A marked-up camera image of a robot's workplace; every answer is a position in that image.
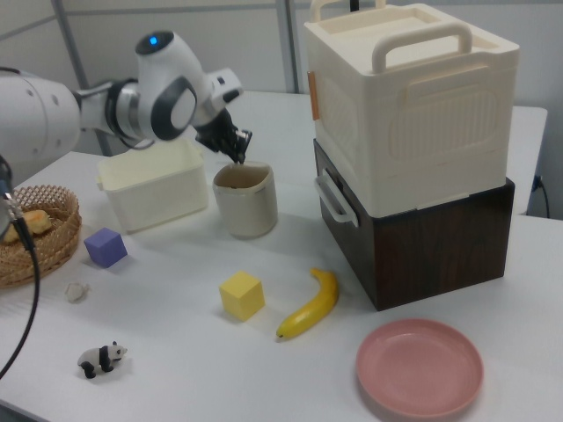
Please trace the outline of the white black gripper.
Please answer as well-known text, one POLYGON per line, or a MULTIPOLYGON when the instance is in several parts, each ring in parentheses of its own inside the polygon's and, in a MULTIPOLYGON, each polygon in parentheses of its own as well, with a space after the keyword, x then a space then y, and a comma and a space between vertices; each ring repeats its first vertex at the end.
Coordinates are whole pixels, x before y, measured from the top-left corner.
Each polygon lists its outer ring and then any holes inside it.
POLYGON ((201 68, 194 79, 196 141, 211 150, 221 150, 234 163, 243 164, 252 131, 238 129, 227 110, 228 104, 243 93, 231 69, 206 73, 201 68))

